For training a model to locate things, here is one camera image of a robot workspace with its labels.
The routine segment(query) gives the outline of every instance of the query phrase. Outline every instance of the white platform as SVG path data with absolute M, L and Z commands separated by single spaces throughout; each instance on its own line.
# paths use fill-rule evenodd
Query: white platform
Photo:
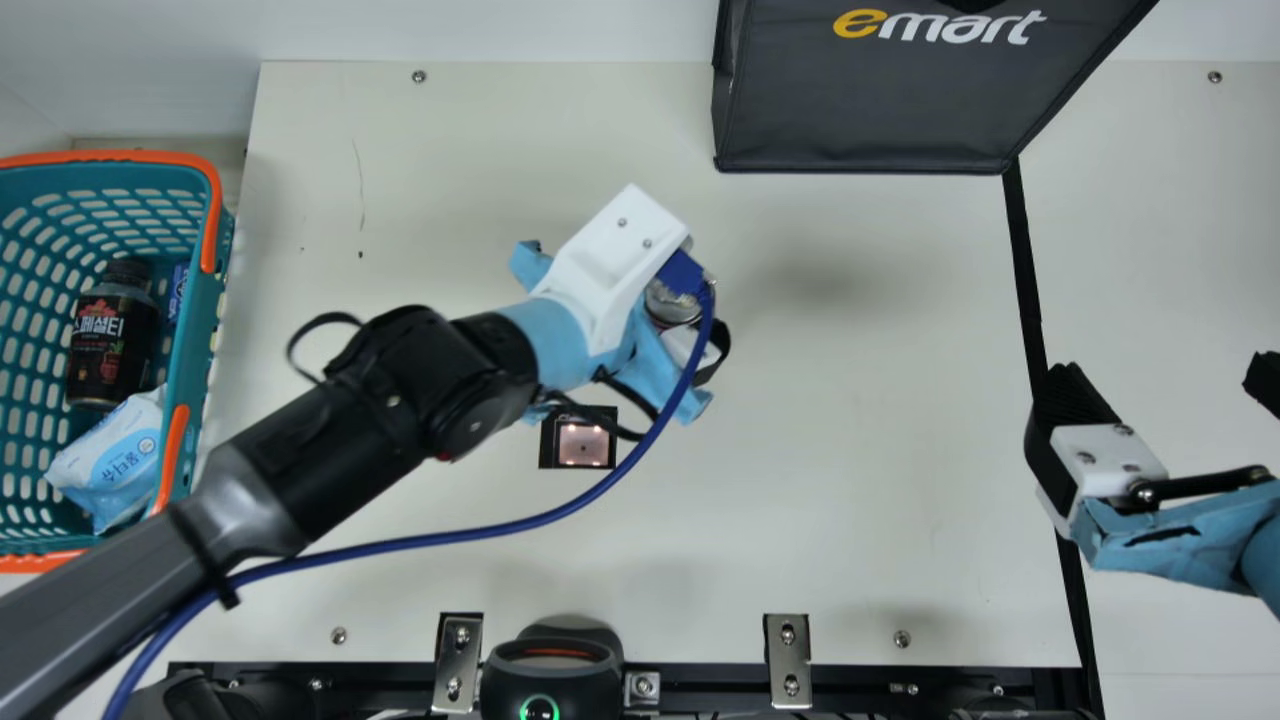
M 544 615 L 594 615 L 636 660 L 758 662 L 760 615 L 799 611 L 815 662 L 1078 662 L 1021 459 L 998 179 L 721 176 L 701 64 L 430 65 L 421 86 L 415 68 L 264 67 L 204 442 L 305 388 L 283 346 L 314 315 L 512 302 L 512 243 L 554 250 L 627 182 L 694 228 L 721 279 L 736 342 L 717 400 L 579 516 L 270 580 L 163 661 L 426 660 L 438 614 L 474 610 L 490 646 Z M 1280 424 L 1239 389 L 1252 352 L 1280 342 L 1280 68 L 1220 65 L 1220 86 L 1207 69 L 1105 65 L 1033 145 L 1046 334 L 1171 470 L 1280 468 Z M 343 340 L 302 356 L 319 366 Z M 535 470 L 536 445 L 515 428 L 425 466 L 320 546 L 516 518 L 596 479 Z M 1089 585 L 1112 716 L 1280 711 L 1262 689 L 1280 625 L 1257 601 Z

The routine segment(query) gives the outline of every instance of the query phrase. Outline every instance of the black shopping bag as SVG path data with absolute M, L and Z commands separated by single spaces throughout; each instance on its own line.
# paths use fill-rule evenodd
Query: black shopping bag
M 721 0 L 726 172 L 1001 173 L 1157 0 Z

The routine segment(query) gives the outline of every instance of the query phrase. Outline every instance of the teal shopping basket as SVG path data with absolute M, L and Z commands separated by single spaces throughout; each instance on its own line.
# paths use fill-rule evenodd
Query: teal shopping basket
M 161 470 L 143 516 L 188 493 L 234 224 L 221 202 L 218 172 L 195 155 L 0 159 L 0 573 L 45 571 L 102 539 L 41 478 L 101 419 L 67 405 L 63 380 L 76 299 L 113 258 L 146 259 L 161 306 L 174 264 L 191 263 L 146 386 L 168 383 Z

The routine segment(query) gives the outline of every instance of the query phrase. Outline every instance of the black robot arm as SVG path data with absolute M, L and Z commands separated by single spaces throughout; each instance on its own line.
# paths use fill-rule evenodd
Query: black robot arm
M 527 409 L 538 363 L 507 318 L 428 307 L 364 325 L 325 379 L 214 448 L 191 497 L 0 597 L 0 717 L 42 717 L 250 557 L 301 552 L 429 457 Z

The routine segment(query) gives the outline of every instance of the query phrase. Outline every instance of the blue cable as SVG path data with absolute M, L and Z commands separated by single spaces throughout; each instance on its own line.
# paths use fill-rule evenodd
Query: blue cable
M 511 520 L 497 525 L 486 525 L 466 530 L 451 530 L 444 533 L 410 536 L 389 541 L 370 542 L 339 550 L 317 552 L 315 555 L 291 557 L 288 560 L 259 565 L 257 568 L 243 573 L 237 573 L 228 578 L 228 582 L 233 588 L 239 589 L 250 583 L 265 580 L 266 578 L 273 578 L 275 575 L 283 575 L 284 573 L 306 570 L 308 568 L 321 568 L 324 565 L 333 565 L 334 562 L 344 562 L 347 560 L 357 560 L 360 557 L 369 557 L 385 552 L 398 552 L 402 550 L 416 550 L 421 547 L 435 547 L 440 544 L 454 544 L 511 536 L 541 528 L 543 525 L 549 525 L 556 520 L 567 518 L 586 507 L 617 484 L 617 482 L 621 480 L 632 468 L 635 468 L 636 462 L 639 462 L 641 457 L 644 457 L 644 454 L 648 452 L 654 441 L 658 439 L 658 436 L 662 433 L 663 428 L 667 427 L 672 415 L 676 414 L 676 409 L 680 406 L 680 400 L 685 396 L 685 392 L 687 392 L 689 387 L 694 383 L 694 375 L 698 373 L 698 363 L 701 359 L 703 352 L 707 350 L 707 342 L 710 340 L 712 334 L 712 322 L 716 318 L 714 293 L 712 293 L 705 284 L 698 292 L 698 301 L 703 306 L 703 318 L 698 325 L 698 341 L 694 343 L 694 351 L 689 356 L 689 364 L 685 365 L 684 372 L 680 374 L 680 379 L 676 382 L 675 389 L 671 391 L 671 397 L 668 397 L 667 404 L 662 406 L 662 411 L 658 413 L 658 418 L 644 434 L 644 438 L 637 442 L 634 448 L 631 448 L 631 452 L 628 452 L 627 456 L 618 462 L 617 468 L 609 471 L 604 479 L 591 486 L 582 495 L 561 505 L 559 507 L 553 507 L 545 512 L 539 512 L 538 515 L 531 515 L 520 520 Z M 120 684 L 115 687 L 115 692 L 111 694 L 111 701 L 108 703 L 106 711 L 102 714 L 102 720 L 120 720 L 124 716 L 124 707 L 129 702 L 129 694 L 138 687 L 138 683 L 142 680 L 142 675 L 146 673 L 147 667 L 155 662 L 156 657 L 160 656 L 160 652 L 169 644 L 169 641 L 186 628 L 187 624 L 196 618 L 196 615 L 200 615 L 201 611 L 212 605 L 216 600 L 218 593 L 207 591 L 188 602 L 182 610 L 179 610 L 175 615 L 172 615 L 169 620 L 165 621 L 164 626 L 156 632 L 155 637 L 151 638 L 151 642 L 142 648 L 138 657 L 133 660 L 132 665 L 129 665 L 124 676 L 120 678 Z

